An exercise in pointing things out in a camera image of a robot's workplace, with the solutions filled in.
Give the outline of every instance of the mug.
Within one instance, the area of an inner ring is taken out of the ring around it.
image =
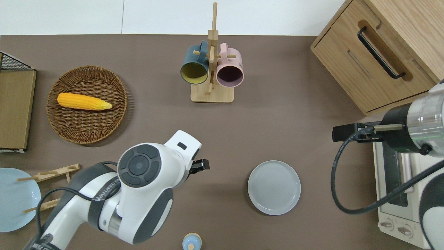
[[[224,87],[234,88],[244,81],[242,69],[242,57],[238,50],[229,48],[227,43],[221,44],[221,58],[218,59],[216,79]],[[236,55],[236,58],[228,58],[227,55]]]
[[[200,55],[195,55],[193,51],[200,51]],[[185,59],[180,68],[182,78],[191,84],[201,84],[208,78],[208,42],[202,41],[200,45],[193,45],[186,51]]]

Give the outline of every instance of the wooden cabinet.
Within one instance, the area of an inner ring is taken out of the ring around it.
[[[382,112],[444,78],[442,13],[442,0],[347,0],[311,49],[365,115]]]

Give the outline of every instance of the brown table surface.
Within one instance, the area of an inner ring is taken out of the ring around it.
[[[330,171],[340,143],[333,126],[364,118],[309,47],[313,36],[220,36],[242,54],[245,80],[231,104],[194,103],[179,69],[186,49],[206,36],[82,35],[1,36],[0,50],[38,70],[27,152],[1,153],[0,167],[33,175],[79,163],[117,161],[141,142],[165,143],[178,129],[202,142],[198,158],[211,170],[174,190],[174,204],[161,230],[131,246],[87,224],[67,249],[182,249],[189,232],[204,250],[216,249],[417,249],[379,231],[377,212],[347,215],[334,204]],[[115,72],[131,94],[121,126],[91,146],[70,143],[50,127],[46,100],[55,81],[83,65]],[[290,212],[267,216],[251,203],[247,182],[261,162],[294,168],[302,194]],[[371,145],[353,143],[337,171],[339,198],[347,207],[376,199]],[[42,193],[61,185],[41,183]],[[42,213],[46,218],[49,212]],[[22,249],[35,222],[0,234],[0,249]]]

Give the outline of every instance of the toaster oven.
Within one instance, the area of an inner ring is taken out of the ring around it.
[[[418,153],[398,153],[385,142],[373,143],[373,155],[377,199],[384,197],[387,193],[411,179],[412,176],[443,160],[442,158],[423,156]],[[379,229],[415,246],[430,248],[419,221],[419,203],[426,184],[440,173],[444,173],[444,169],[428,176],[379,207]]]

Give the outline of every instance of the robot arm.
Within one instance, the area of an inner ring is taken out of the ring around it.
[[[42,228],[24,249],[64,250],[80,224],[106,231],[130,244],[152,237],[163,225],[174,187],[191,173],[209,169],[193,161],[201,143],[179,130],[164,145],[141,143],[127,149],[117,173],[103,163],[79,171]]]
[[[376,142],[385,141],[399,153],[420,153],[434,157],[444,157],[444,80],[434,86],[428,95],[412,103],[389,110],[381,122],[354,123],[333,128],[333,141],[345,141],[341,150],[349,141]],[[349,214],[359,214],[360,211],[371,211],[379,204],[387,202],[389,196],[396,195],[414,185],[438,169],[444,167],[444,161],[438,162],[412,180],[396,188],[381,200],[358,210],[344,208],[336,197],[334,188],[334,173],[337,159],[332,169],[332,195],[336,205]],[[425,187],[419,206],[420,223],[424,235],[433,249],[444,250],[444,174],[434,177]]]

